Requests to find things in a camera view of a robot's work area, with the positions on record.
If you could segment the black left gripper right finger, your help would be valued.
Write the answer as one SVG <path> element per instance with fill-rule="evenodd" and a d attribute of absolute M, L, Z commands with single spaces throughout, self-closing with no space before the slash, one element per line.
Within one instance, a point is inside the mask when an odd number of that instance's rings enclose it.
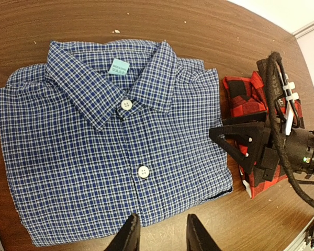
<path fill-rule="evenodd" d="M 186 243 L 191 251 L 222 251 L 195 214 L 187 216 Z"/>

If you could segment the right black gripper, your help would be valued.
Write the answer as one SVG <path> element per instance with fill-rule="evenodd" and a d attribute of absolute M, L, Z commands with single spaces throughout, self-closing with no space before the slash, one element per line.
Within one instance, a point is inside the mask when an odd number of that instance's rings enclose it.
<path fill-rule="evenodd" d="M 271 128 L 265 125 L 267 112 L 257 112 L 241 117 L 224 119 L 223 126 L 211 128 L 209 137 L 225 150 L 247 174 L 256 163 L 256 181 L 273 181 L 274 176 L 285 174 Z M 290 135 L 280 134 L 283 147 L 296 173 L 314 174 L 314 131 L 303 128 L 292 129 Z M 245 146 L 243 153 L 238 147 L 229 144 L 231 138 L 239 146 Z"/>

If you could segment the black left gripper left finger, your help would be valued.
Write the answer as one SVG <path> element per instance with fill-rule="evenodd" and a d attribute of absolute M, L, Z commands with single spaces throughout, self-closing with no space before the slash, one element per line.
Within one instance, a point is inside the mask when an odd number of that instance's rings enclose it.
<path fill-rule="evenodd" d="M 104 251 L 138 251 L 140 250 L 140 234 L 140 217 L 133 213 L 129 215 L 124 225 Z"/>

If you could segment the red black plaid shirt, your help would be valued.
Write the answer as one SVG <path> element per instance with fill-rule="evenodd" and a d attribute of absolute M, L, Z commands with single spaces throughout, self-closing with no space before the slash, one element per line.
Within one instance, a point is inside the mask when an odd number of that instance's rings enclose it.
<path fill-rule="evenodd" d="M 227 92 L 230 106 L 231 117 L 241 117 L 257 112 L 267 112 L 265 125 L 270 127 L 268 120 L 268 105 L 265 96 L 264 83 L 258 70 L 252 73 L 250 78 L 226 76 L 222 80 L 223 86 Z M 247 148 L 235 143 L 241 152 L 245 153 Z M 239 165 L 239 171 L 242 182 L 250 198 L 255 198 L 258 194 L 264 192 L 269 187 L 274 186 L 279 181 L 287 178 L 287 175 L 275 175 L 273 181 L 256 181 L 256 163 L 250 174 L 247 174 Z"/>

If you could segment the blue small-check long sleeve shirt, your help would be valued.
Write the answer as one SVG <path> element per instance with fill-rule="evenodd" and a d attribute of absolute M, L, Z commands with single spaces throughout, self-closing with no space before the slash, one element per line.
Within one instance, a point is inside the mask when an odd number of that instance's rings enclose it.
<path fill-rule="evenodd" d="M 149 226 L 229 194 L 219 77 L 147 40 L 52 41 L 0 88 L 12 199 L 36 246 Z"/>

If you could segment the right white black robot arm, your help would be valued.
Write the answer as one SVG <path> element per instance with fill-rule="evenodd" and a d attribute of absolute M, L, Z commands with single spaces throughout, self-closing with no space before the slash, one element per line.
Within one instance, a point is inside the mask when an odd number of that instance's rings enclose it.
<path fill-rule="evenodd" d="M 283 129 L 279 132 L 292 170 L 314 175 L 314 131 L 296 128 L 289 135 Z M 275 174 L 284 174 L 282 161 L 274 144 L 270 120 L 265 111 L 226 119 L 221 127 L 209 130 L 209 137 L 245 173 L 253 174 L 260 181 L 273 181 Z"/>

